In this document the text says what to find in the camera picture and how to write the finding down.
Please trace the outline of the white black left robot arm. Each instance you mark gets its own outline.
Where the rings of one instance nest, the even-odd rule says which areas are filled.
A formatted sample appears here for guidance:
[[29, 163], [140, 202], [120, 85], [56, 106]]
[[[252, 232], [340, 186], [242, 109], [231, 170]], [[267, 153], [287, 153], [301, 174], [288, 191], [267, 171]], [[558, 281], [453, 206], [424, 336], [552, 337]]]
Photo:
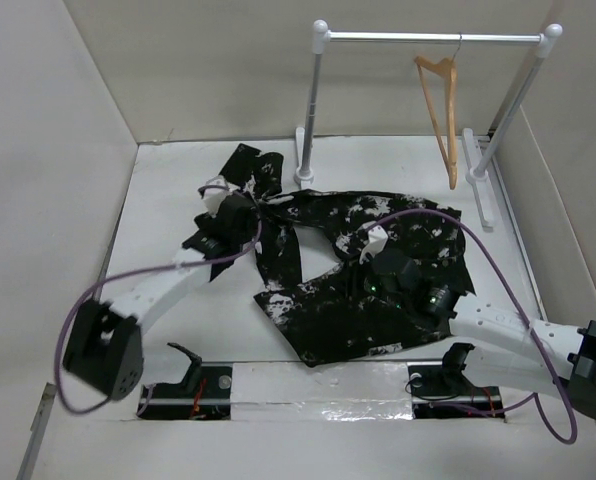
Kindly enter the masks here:
[[202, 188], [198, 231], [165, 264], [98, 280], [69, 310], [55, 347], [57, 397], [72, 415], [125, 399], [144, 374], [143, 336], [192, 290], [252, 251], [262, 215], [249, 194]]

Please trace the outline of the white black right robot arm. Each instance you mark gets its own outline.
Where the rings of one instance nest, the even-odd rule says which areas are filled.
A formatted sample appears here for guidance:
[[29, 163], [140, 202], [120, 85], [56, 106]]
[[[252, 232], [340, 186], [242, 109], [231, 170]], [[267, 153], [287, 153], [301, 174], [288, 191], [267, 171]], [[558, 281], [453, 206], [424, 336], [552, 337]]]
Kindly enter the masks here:
[[585, 327], [522, 319], [475, 295], [422, 277], [402, 251], [360, 258], [364, 290], [412, 332], [411, 347], [432, 335], [456, 338], [444, 354], [440, 381], [451, 393], [506, 386], [556, 397], [596, 420], [596, 321]]

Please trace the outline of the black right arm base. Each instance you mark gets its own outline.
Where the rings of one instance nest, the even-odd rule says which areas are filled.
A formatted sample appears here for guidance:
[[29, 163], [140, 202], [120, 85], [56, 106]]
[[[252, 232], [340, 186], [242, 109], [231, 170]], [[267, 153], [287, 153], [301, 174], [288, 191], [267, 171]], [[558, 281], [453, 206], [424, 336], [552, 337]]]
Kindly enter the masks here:
[[464, 375], [469, 343], [454, 343], [440, 360], [408, 364], [405, 391], [412, 398], [416, 420], [496, 418], [505, 419], [498, 387], [476, 387]]

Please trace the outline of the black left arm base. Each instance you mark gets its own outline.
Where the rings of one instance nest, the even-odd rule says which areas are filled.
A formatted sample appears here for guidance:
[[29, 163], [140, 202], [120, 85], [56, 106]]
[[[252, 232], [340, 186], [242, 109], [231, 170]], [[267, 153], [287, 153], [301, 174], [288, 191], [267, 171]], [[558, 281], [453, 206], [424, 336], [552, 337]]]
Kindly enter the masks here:
[[154, 421], [222, 421], [231, 418], [231, 363], [206, 363], [169, 342], [148, 348], [136, 417]]

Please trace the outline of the black white patterned trousers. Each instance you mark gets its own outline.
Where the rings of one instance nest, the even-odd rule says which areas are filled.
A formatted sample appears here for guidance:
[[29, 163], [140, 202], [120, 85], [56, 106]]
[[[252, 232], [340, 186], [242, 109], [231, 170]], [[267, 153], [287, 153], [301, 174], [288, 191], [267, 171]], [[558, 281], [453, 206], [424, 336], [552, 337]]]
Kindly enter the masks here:
[[[379, 191], [284, 193], [283, 157], [239, 144], [220, 174], [260, 206], [255, 261], [265, 285], [254, 300], [309, 367], [396, 353], [435, 343], [447, 328], [418, 317], [413, 302], [382, 290], [366, 273], [361, 251], [366, 224], [396, 214], [384, 225], [386, 246], [412, 260], [421, 285], [474, 292], [464, 255], [466, 239], [455, 226], [461, 213], [407, 194]], [[297, 228], [322, 234], [337, 257], [325, 273], [306, 280]]]

